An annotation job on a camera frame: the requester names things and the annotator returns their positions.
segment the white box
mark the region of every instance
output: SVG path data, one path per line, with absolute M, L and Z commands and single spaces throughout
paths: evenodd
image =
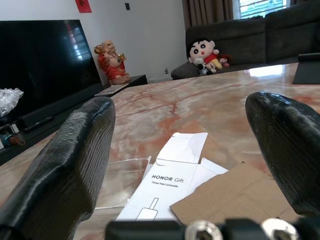
M 175 220 L 172 204 L 227 171 L 205 158 L 198 164 L 207 135 L 174 133 L 116 220 Z

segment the cardboard piece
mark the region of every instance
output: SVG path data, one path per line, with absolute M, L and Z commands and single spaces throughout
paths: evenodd
M 257 223 L 267 218 L 294 222 L 301 217 L 273 178 L 246 163 L 208 180 L 170 208 L 186 225 L 196 220 L 224 223 L 230 218 L 249 218 Z
M 175 220 L 170 205 L 227 171 L 205 158 L 198 164 L 207 135 L 173 134 L 116 220 Z

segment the marble tabletop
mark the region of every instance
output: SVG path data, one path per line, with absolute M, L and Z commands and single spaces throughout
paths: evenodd
M 207 132 L 203 157 L 227 169 L 244 161 L 269 174 L 247 121 L 245 101 L 249 94 L 265 91 L 294 98 L 320 113 L 320 85 L 293 85 L 296 69 L 296 63 L 276 65 L 127 88 L 112 97 L 116 122 L 109 161 L 148 156 L 154 160 L 173 133 Z M 0 205 L 52 136 L 0 166 Z M 127 164 L 118 176 L 126 179 L 119 198 L 130 197 L 126 194 L 138 186 L 145 164 Z M 78 227 L 75 240 L 104 239 L 105 222 L 121 210 L 109 208 L 117 201 L 110 199 L 114 192 L 106 187 L 108 181 L 103 181 L 98 209 Z

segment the television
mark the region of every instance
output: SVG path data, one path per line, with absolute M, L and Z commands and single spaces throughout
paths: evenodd
M 48 106 L 90 87 L 92 96 L 103 89 L 79 20 L 0 21 L 0 34 L 0 89 L 24 92 L 8 121 L 38 112 L 28 123 L 34 124 L 55 114 Z M 81 96 L 86 95 L 78 94 L 78 101 Z

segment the figurine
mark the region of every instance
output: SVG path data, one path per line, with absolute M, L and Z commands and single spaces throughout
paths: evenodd
M 130 81 L 130 75 L 126 72 L 124 61 L 125 55 L 117 54 L 112 41 L 106 40 L 94 48 L 98 54 L 99 67 L 107 76 L 111 85 L 125 84 Z

